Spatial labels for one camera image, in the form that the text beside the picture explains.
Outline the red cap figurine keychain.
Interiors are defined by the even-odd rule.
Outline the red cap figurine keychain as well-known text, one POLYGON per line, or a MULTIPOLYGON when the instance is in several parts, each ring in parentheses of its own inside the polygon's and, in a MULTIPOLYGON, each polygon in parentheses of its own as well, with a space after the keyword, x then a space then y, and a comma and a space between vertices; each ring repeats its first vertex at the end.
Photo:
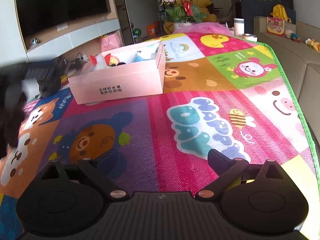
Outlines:
POLYGON ((115 66, 120 66, 120 65, 123 65, 123 64, 126 64, 126 63, 120 61, 120 60, 119 60, 117 57, 115 57, 115 56, 111 56, 108 65, 111 66, 111 67, 115 67, 115 66))

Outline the white blue medicine box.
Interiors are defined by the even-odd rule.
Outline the white blue medicine box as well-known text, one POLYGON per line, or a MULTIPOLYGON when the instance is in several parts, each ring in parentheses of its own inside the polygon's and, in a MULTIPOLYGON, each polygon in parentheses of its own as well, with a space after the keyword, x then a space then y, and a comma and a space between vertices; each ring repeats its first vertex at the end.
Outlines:
POLYGON ((132 59, 132 63, 153 60, 156 58, 159 44, 152 44, 138 50, 132 59))

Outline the pink gift bag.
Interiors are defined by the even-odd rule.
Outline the pink gift bag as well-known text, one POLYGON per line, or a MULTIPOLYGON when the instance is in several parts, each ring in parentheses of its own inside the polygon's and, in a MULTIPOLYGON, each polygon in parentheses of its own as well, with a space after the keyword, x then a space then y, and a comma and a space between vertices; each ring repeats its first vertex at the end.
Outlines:
POLYGON ((123 45, 119 35, 114 32, 100 37, 101 52, 119 48, 123 45))

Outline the orange storage box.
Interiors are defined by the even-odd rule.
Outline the orange storage box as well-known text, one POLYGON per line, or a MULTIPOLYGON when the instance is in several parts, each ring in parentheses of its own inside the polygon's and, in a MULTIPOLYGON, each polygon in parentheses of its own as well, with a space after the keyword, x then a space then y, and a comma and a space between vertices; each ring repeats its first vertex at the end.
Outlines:
POLYGON ((159 32, 159 22, 153 22, 152 24, 148 25, 146 29, 148 37, 156 36, 159 32))

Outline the white thermos cup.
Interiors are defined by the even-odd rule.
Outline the white thermos cup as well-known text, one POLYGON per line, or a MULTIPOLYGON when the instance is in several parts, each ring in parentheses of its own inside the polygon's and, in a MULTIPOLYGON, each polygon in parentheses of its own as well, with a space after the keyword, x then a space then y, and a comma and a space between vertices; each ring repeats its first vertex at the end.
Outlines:
POLYGON ((234 36, 242 36, 245 33, 245 20, 243 18, 234 18, 234 36))

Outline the pink cardboard box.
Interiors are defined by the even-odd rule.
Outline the pink cardboard box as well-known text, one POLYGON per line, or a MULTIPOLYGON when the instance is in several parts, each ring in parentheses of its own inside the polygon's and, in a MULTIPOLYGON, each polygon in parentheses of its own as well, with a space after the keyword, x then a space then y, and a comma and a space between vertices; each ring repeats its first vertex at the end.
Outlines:
POLYGON ((97 71, 91 70, 93 67, 87 65, 80 74, 70 77, 69 87, 77 104, 163 93, 166 60, 161 40, 124 46, 103 53, 107 54, 126 64, 97 71), (138 50, 152 44, 159 44, 155 59, 132 63, 138 50))

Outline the green watermelon ball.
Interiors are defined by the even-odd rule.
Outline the green watermelon ball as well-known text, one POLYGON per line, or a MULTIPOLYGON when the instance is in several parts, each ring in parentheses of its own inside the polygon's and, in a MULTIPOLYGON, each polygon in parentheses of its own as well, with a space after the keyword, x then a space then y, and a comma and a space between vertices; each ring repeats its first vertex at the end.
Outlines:
POLYGON ((132 29, 133 38, 138 38, 142 34, 142 31, 139 28, 132 29))

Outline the black television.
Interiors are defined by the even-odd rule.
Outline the black television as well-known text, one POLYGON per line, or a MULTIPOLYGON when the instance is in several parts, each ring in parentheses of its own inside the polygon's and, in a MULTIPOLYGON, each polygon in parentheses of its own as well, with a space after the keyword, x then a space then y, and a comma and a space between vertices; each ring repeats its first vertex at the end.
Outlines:
POLYGON ((79 18, 110 12, 108 0, 16 0, 24 38, 79 18))

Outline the black plush toy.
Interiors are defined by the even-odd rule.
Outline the black plush toy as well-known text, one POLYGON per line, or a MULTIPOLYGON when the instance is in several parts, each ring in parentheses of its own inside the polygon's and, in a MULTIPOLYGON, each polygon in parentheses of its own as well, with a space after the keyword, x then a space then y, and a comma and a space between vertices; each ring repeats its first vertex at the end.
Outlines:
POLYGON ((61 88, 61 76, 54 74, 50 79, 37 80, 39 85, 38 99, 47 98, 57 93, 61 88))

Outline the yellow kids backpack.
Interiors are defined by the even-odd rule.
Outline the yellow kids backpack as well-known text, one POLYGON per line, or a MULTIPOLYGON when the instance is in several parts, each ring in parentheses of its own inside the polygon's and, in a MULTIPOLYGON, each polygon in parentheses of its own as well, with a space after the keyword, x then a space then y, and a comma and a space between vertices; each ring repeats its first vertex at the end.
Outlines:
POLYGON ((274 35, 284 36, 285 23, 292 23, 292 20, 287 15, 285 8, 281 4, 277 4, 273 7, 271 17, 267 17, 267 31, 274 35))

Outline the white wall shelf unit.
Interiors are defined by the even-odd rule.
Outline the white wall shelf unit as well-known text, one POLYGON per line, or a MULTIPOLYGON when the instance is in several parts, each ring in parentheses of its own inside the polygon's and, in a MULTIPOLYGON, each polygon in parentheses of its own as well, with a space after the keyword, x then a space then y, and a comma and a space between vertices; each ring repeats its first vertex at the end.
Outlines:
POLYGON ((61 23, 24 38, 20 28, 16 0, 1 0, 1 66, 16 62, 54 59, 69 54, 75 48, 88 47, 88 43, 103 35, 117 33, 120 44, 124 44, 119 6, 108 0, 110 12, 83 17, 61 23))

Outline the colourful cartoon play mat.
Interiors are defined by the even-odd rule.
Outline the colourful cartoon play mat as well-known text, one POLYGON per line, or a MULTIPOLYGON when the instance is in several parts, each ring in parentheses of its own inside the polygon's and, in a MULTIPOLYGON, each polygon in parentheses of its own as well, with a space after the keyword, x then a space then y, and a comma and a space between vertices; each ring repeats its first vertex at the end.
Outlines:
MULTIPOLYGON (((1 160, 1 239, 319 239, 319 161, 312 132, 272 48, 218 32, 185 32, 161 40, 163 93, 79 105, 67 80, 52 96, 25 107, 19 141, 1 160), (308 142, 298 153, 262 112, 249 89, 284 81, 308 142), (250 164, 275 160, 309 205, 302 227, 255 235, 232 225, 218 205, 195 194, 218 178, 211 149, 250 164), (117 152, 111 173, 129 194, 78 233, 24 230, 16 204, 49 161, 74 164, 117 152)), ((74 75, 81 73, 87 62, 74 75)))

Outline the yellow plush bear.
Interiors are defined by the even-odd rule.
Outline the yellow plush bear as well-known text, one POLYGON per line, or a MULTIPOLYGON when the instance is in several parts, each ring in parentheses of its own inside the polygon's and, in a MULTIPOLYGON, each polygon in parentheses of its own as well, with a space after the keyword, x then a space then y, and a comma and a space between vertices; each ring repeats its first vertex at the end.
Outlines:
POLYGON ((175 24, 193 24, 217 22, 217 16, 209 12, 211 0, 159 0, 166 7, 166 18, 163 25, 167 34, 175 31, 175 24))

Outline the purple orchid flower pot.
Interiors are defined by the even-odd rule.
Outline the purple orchid flower pot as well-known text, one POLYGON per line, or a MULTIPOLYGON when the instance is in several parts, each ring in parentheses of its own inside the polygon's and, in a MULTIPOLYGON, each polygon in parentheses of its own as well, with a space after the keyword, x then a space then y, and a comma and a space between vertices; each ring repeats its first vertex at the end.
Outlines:
POLYGON ((165 22, 201 23, 207 17, 200 11, 197 0, 158 0, 165 7, 165 22))

